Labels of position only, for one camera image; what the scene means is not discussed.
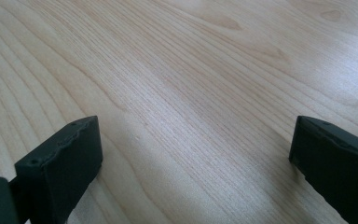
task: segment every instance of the wooden table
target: wooden table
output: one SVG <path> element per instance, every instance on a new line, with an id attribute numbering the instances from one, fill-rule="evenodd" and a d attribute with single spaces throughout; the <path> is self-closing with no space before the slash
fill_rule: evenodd
<path id="1" fill-rule="evenodd" d="M 345 223 L 287 158 L 298 115 L 358 135 L 358 1 L 0 0 L 0 175 L 90 115 L 69 223 Z"/>

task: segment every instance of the wood grain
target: wood grain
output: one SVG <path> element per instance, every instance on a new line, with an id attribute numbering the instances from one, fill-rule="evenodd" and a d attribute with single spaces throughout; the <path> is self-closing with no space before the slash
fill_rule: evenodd
<path id="1" fill-rule="evenodd" d="M 298 115 L 358 135 L 358 1 L 0 0 L 0 175 L 90 115 L 69 223 L 345 223 L 287 157 Z"/>

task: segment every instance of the black object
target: black object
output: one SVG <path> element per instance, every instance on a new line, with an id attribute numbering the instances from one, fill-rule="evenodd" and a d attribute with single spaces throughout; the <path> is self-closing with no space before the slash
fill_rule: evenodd
<path id="1" fill-rule="evenodd" d="M 358 137 L 299 116 L 289 160 L 346 221 L 358 223 Z"/>
<path id="2" fill-rule="evenodd" d="M 0 223 L 64 223 L 102 160 L 96 116 L 66 125 L 16 162 L 9 184 L 0 177 Z"/>

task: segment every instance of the tabletop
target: tabletop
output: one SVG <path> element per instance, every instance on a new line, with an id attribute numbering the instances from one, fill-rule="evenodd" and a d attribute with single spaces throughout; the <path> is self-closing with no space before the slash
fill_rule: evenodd
<path id="1" fill-rule="evenodd" d="M 0 176 L 92 115 L 68 223 L 345 223 L 288 155 L 298 115 L 358 136 L 358 1 L 0 0 Z"/>

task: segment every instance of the clamp jaw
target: clamp jaw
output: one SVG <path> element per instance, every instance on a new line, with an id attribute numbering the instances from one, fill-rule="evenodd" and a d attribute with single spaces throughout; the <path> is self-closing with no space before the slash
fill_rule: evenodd
<path id="1" fill-rule="evenodd" d="M 289 160 L 350 224 L 358 224 L 358 137 L 299 116 Z"/>
<path id="2" fill-rule="evenodd" d="M 16 162 L 13 180 L 0 177 L 0 223 L 65 223 L 102 161 L 98 118 L 66 125 Z"/>

